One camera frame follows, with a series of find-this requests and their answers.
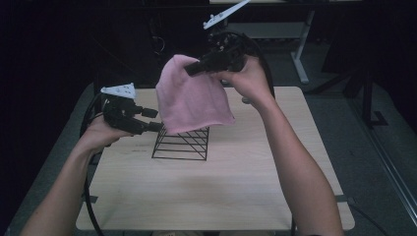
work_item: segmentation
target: gray floor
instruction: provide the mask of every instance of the gray floor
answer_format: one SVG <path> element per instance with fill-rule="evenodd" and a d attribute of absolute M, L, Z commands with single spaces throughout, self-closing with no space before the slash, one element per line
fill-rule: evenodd
<path fill-rule="evenodd" d="M 296 86 L 309 90 L 328 81 L 335 75 L 321 73 L 328 46 L 308 44 L 302 61 L 310 78 L 308 85 L 301 85 L 290 60 L 289 51 L 295 42 L 263 42 L 262 46 L 271 66 L 276 86 Z M 344 98 L 341 91 L 344 83 L 321 93 L 307 95 L 306 99 L 327 148 L 333 168 L 347 198 L 377 221 L 388 235 L 417 235 L 417 227 L 398 197 L 382 166 L 379 153 L 369 139 L 362 121 L 353 109 L 360 97 Z M 48 156 L 25 201 L 16 214 L 10 235 L 18 235 L 30 213 L 38 205 L 53 183 L 60 168 L 77 141 L 77 136 L 88 102 L 92 98 L 92 86 L 80 97 L 67 126 Z M 374 109 L 383 113 L 389 125 L 377 127 L 373 134 L 393 159 L 393 162 L 417 196 L 417 137 L 393 107 L 387 93 L 376 87 Z M 346 235 L 383 235 L 368 219 L 352 209 L 356 225 Z M 148 232 L 105 232 L 106 235 L 149 235 Z M 95 235 L 91 231 L 76 230 L 75 235 Z M 277 232 L 289 235 L 289 232 Z"/>

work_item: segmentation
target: pink cloth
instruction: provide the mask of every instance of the pink cloth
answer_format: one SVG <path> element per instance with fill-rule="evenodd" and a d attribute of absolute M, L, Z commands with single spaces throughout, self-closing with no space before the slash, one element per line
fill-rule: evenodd
<path fill-rule="evenodd" d="M 206 73 L 190 77 L 184 70 L 196 61 L 175 55 L 166 63 L 156 85 L 159 115 L 168 134 L 235 122 L 221 82 Z"/>

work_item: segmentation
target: person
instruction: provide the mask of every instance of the person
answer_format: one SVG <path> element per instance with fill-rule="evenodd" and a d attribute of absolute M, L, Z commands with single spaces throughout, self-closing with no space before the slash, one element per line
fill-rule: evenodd
<path fill-rule="evenodd" d="M 297 138 L 270 94 L 259 59 L 246 56 L 241 72 L 212 74 L 249 98 L 265 124 L 282 192 L 300 235 L 343 235 L 334 194 L 323 171 Z M 110 128 L 98 117 L 80 138 L 52 189 L 27 222 L 22 235 L 69 235 L 78 215 L 89 159 L 112 142 L 131 134 Z"/>

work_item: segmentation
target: rack wire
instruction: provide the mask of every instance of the rack wire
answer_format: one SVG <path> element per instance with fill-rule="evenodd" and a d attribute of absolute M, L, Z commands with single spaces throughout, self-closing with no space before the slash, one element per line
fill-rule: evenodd
<path fill-rule="evenodd" d="M 163 127 L 157 135 L 152 158 L 207 160 L 209 127 L 168 135 Z"/>

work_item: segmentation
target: forearm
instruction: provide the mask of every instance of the forearm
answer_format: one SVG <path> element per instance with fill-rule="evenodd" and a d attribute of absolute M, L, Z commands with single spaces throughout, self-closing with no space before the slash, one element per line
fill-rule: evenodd
<path fill-rule="evenodd" d="M 75 229 L 91 151 L 74 148 L 49 193 L 21 235 L 72 235 Z"/>
<path fill-rule="evenodd" d="M 342 235 L 334 194 L 321 168 L 274 100 L 255 107 L 264 121 L 281 188 L 301 233 Z"/>

